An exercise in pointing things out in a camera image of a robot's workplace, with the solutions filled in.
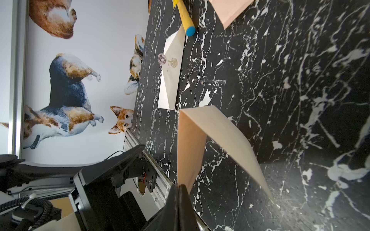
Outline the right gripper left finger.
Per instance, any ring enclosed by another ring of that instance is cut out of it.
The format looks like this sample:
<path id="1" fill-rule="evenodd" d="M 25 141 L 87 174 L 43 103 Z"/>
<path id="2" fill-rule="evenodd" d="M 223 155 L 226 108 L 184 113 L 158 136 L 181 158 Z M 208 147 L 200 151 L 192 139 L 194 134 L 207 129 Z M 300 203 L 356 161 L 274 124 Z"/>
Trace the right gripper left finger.
<path id="1" fill-rule="evenodd" d="M 178 187 L 173 185 L 165 206 L 141 229 L 142 231 L 179 231 Z"/>

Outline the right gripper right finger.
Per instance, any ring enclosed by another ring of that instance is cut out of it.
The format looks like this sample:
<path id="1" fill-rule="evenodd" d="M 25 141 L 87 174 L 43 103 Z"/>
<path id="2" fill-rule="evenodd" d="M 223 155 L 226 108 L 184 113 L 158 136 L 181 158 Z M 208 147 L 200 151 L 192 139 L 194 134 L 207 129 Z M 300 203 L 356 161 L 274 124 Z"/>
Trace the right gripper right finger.
<path id="1" fill-rule="evenodd" d="M 187 188 L 183 184 L 178 187 L 178 228 L 179 231 L 200 231 Z"/>

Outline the white envelope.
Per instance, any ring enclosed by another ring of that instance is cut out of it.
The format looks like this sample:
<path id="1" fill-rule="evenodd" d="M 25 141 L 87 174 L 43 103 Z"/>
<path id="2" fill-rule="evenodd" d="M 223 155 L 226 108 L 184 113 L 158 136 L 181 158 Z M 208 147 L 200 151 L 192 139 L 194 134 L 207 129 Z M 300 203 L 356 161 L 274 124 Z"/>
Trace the white envelope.
<path id="1" fill-rule="evenodd" d="M 178 94 L 181 65 L 183 59 L 186 33 L 183 26 L 170 35 L 164 46 L 163 53 L 158 55 L 161 64 L 161 84 L 158 98 L 158 108 L 174 110 Z"/>

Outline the pink lined letter paper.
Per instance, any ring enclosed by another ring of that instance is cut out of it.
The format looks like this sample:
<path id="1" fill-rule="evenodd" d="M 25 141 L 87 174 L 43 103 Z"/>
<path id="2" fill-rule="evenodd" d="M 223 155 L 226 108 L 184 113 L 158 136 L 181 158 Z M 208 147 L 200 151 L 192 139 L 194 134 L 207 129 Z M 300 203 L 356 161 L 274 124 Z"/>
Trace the pink lined letter paper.
<path id="1" fill-rule="evenodd" d="M 209 0 L 223 28 L 226 29 L 253 0 Z"/>

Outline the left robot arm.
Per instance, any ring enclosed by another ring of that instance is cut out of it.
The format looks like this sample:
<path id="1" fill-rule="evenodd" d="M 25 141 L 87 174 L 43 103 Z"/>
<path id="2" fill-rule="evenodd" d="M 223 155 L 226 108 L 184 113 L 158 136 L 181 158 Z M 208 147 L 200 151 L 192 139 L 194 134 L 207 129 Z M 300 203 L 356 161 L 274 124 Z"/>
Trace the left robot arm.
<path id="1" fill-rule="evenodd" d="M 131 193 L 118 189 L 137 178 L 153 192 L 158 173 L 138 145 L 86 166 L 34 165 L 14 155 L 1 155 L 1 192 L 13 200 L 1 204 L 19 230 L 35 230 L 58 218 L 51 199 L 68 196 L 83 231 L 139 231 L 145 218 Z"/>

